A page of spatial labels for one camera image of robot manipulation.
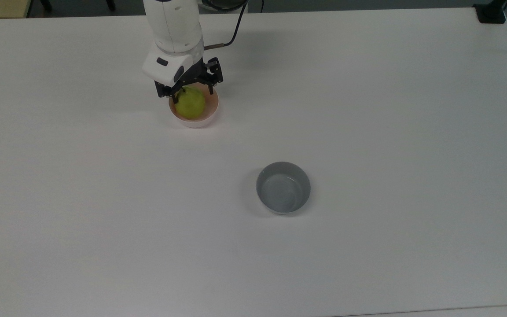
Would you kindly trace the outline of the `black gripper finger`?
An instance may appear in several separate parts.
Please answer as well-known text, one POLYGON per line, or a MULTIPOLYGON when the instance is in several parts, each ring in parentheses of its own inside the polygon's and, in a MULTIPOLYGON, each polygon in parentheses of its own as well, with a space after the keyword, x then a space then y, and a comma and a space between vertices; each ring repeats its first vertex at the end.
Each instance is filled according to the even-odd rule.
POLYGON ((214 57, 207 62, 202 59, 199 66, 198 82, 207 86, 209 94, 214 94, 214 86, 224 81, 219 59, 214 57))
POLYGON ((181 90, 181 83, 177 82, 171 87, 155 81, 155 88, 159 98, 170 98, 173 103, 179 102, 177 93, 181 90))

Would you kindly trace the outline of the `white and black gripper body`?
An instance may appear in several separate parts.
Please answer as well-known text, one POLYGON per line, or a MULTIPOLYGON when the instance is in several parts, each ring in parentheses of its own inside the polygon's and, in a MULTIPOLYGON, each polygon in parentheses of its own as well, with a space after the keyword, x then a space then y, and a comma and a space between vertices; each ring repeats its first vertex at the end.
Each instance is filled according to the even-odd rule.
POLYGON ((143 73, 155 82, 172 88, 185 76, 196 72, 204 52, 203 46, 183 53, 164 52, 158 46, 151 46, 143 62, 143 73))

